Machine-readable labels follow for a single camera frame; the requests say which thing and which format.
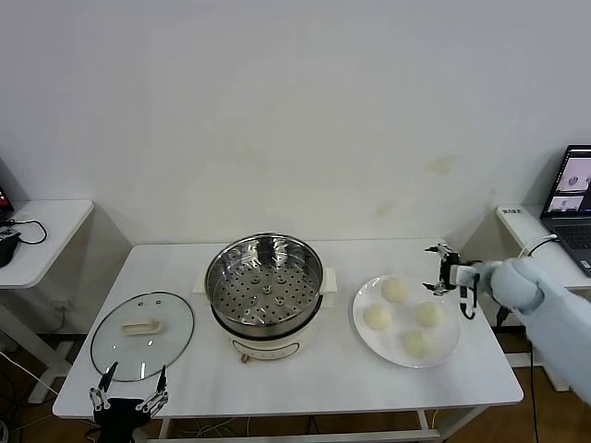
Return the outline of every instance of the black device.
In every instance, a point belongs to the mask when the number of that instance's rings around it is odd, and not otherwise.
[[[168,402],[165,366],[160,371],[156,391],[148,399],[107,398],[116,369],[114,362],[101,376],[99,386],[90,388],[94,422],[100,426],[97,443],[133,442],[133,431],[146,425]]]
[[[591,145],[571,145],[540,215],[564,250],[591,277]]]

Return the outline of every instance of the laptop screen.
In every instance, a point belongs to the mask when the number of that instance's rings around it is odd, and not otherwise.
[[[544,215],[591,216],[591,146],[569,146]]]

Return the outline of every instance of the steamed bun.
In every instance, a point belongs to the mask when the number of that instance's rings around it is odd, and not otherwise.
[[[382,283],[381,294],[392,303],[403,303],[410,298],[410,291],[400,279],[390,279]]]
[[[446,319],[445,309],[440,303],[425,302],[416,307],[416,321],[423,326],[439,326]]]
[[[421,329],[406,332],[403,336],[403,347],[415,358],[424,358],[435,350],[435,344]]]
[[[392,324],[390,311],[382,305],[371,305],[363,311],[366,324],[375,330],[384,330]]]

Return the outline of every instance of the white table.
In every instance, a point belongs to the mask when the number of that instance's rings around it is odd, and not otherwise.
[[[196,276],[223,245],[136,246],[90,329],[54,403],[54,414],[92,417],[88,389],[100,378],[90,361],[94,331],[119,304],[139,293],[161,290],[176,293],[191,304],[196,327],[185,352],[167,368],[170,400],[160,417],[419,410],[421,430],[356,435],[363,436],[358,441],[447,437],[488,406],[512,404],[523,398],[485,317],[478,315],[473,321],[462,318],[462,341],[455,355],[442,365],[419,370],[394,365],[374,354],[357,335],[351,319],[353,297],[376,275],[403,272],[425,281],[437,280],[439,257],[424,249],[438,241],[310,242],[323,265],[336,268],[339,290],[333,296],[333,308],[319,311],[318,337],[294,357],[247,365],[240,363],[239,354],[213,318],[207,299],[191,293]],[[109,394],[145,397],[155,384],[155,377],[136,383],[114,382]],[[439,430],[428,430],[422,411],[437,408],[468,410]],[[313,437],[310,441],[319,441],[319,436]]]
[[[80,225],[92,212],[90,200],[32,200],[14,203],[12,218],[17,222],[39,221],[47,231],[47,239],[39,245],[18,245],[12,261],[0,268],[0,290],[33,288],[51,268]],[[23,239],[35,241],[42,231],[35,224],[16,225]],[[65,377],[70,368],[64,355],[71,343],[60,343],[57,351],[41,340],[8,309],[0,305],[0,329],[12,340],[47,365],[41,380],[51,386],[57,377]],[[37,384],[29,402],[40,403],[47,388]]]
[[[542,209],[541,205],[499,206],[497,217],[517,245],[534,247],[536,243],[531,244],[531,242],[549,234],[548,229],[539,220]],[[559,244],[548,243],[537,249],[533,257],[542,262],[565,288],[571,291],[591,289],[591,279],[585,276]]]

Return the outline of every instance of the floor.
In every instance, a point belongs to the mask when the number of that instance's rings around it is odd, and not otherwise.
[[[501,334],[500,342],[505,352],[522,352],[527,349],[523,336]],[[79,349],[69,356],[73,359]],[[36,374],[42,372],[42,365],[26,351],[19,349],[10,354],[11,358],[26,366]],[[516,369],[525,394],[525,399],[514,406],[490,408],[471,422],[448,443],[511,443],[535,442],[532,426],[532,403],[529,369]],[[560,441],[560,443],[580,443],[591,441],[591,408],[580,401],[571,392],[556,392],[549,384],[544,372],[534,369],[535,393],[537,400],[537,419],[539,441],[542,443]],[[61,420],[52,416],[52,402],[43,405],[21,405],[15,408],[11,402],[25,403],[26,394],[32,382],[18,368],[4,361],[0,363],[0,419],[8,423],[9,442],[74,443],[85,440],[85,434],[94,426],[90,423]],[[60,383],[54,386],[59,389]],[[437,423],[444,420],[451,411],[440,411]],[[433,412],[428,413],[429,422]],[[176,420],[173,422],[171,437],[194,437],[201,429],[205,437],[236,435],[279,436],[305,433],[368,432],[379,430],[401,430],[418,427],[414,413],[374,413],[352,415],[317,415],[312,420],[309,416],[252,418],[248,424],[246,418],[236,418],[216,429],[205,426],[218,425],[223,420]],[[149,437],[157,437],[160,423],[154,421],[143,428]],[[96,434],[87,439],[92,441]]]

